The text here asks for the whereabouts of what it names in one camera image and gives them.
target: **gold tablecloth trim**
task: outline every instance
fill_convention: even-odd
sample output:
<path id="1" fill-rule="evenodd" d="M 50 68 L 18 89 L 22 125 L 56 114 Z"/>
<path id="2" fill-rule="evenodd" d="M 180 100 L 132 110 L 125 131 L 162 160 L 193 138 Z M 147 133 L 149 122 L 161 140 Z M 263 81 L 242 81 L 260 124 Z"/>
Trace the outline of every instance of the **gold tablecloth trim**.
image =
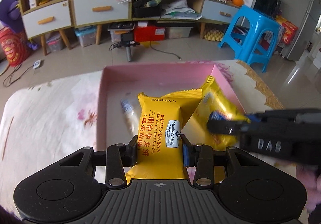
<path id="1" fill-rule="evenodd" d="M 265 95 L 266 101 L 265 105 L 268 107 L 271 107 L 274 110 L 284 109 L 284 106 L 281 104 L 281 102 L 276 98 L 274 93 L 271 91 L 271 89 L 266 85 L 266 83 L 259 77 L 259 75 L 245 62 L 241 60 L 237 60 L 237 64 L 241 65 L 246 69 L 246 74 L 251 79 L 253 79 L 256 82 L 256 86 L 254 89 L 260 91 L 262 94 Z"/>

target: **blue plastic stool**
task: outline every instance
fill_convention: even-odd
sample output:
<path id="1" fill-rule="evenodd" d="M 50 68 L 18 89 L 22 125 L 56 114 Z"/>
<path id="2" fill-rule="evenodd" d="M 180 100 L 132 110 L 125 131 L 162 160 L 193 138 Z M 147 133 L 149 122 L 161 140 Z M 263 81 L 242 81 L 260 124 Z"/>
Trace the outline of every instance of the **blue plastic stool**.
<path id="1" fill-rule="evenodd" d="M 246 17 L 250 23 L 247 35 L 241 35 L 233 32 L 240 17 Z M 233 17 L 232 22 L 227 28 L 222 42 L 218 44 L 218 47 L 221 48 L 224 43 L 227 43 L 235 52 L 234 59 L 240 59 L 248 65 L 253 63 L 262 63 L 262 70 L 265 72 L 267 64 L 273 54 L 273 50 L 276 47 L 279 28 L 280 25 L 272 18 L 243 5 Z M 259 44 L 259 41 L 263 33 L 267 31 L 271 31 L 273 33 L 273 37 L 268 50 L 265 50 Z M 240 39 L 242 44 L 236 42 L 234 38 Z"/>

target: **red bucket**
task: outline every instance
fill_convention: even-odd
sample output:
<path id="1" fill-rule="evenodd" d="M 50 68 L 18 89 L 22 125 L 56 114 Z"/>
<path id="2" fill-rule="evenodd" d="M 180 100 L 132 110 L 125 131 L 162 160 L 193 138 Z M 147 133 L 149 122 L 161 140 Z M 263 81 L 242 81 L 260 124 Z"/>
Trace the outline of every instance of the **red bucket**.
<path id="1" fill-rule="evenodd" d="M 30 52 L 28 50 L 27 41 L 24 30 L 17 34 L 9 27 L 4 27 L 0 30 L 0 44 L 10 66 L 14 67 L 21 64 L 28 58 Z"/>

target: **orange fruit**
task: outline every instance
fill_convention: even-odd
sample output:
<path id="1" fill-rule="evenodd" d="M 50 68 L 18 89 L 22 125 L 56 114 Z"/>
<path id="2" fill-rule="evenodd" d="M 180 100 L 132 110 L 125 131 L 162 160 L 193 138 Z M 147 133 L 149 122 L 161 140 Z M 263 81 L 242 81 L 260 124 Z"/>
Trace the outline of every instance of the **orange fruit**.
<path id="1" fill-rule="evenodd" d="M 244 0 L 233 0 L 233 4 L 237 6 L 243 6 Z"/>

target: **snack wrapper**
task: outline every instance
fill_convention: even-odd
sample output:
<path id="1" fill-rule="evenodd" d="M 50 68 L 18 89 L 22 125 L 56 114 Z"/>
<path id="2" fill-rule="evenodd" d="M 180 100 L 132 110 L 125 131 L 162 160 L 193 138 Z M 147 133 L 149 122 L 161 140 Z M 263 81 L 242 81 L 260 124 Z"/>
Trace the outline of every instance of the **snack wrapper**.
<path id="1" fill-rule="evenodd" d="M 211 146 L 214 150 L 225 150 L 226 147 L 237 142 L 236 137 L 222 134 L 211 134 L 208 132 L 206 124 L 209 116 L 215 120 L 246 120 L 237 107 L 231 103 L 221 91 L 213 76 L 209 76 L 202 85 L 203 99 L 196 108 L 192 121 L 195 120 L 203 132 L 203 143 Z"/>
<path id="2" fill-rule="evenodd" d="M 180 133 L 202 99 L 202 90 L 163 97 L 138 94 L 142 107 L 137 139 L 137 163 L 126 179 L 185 179 Z"/>

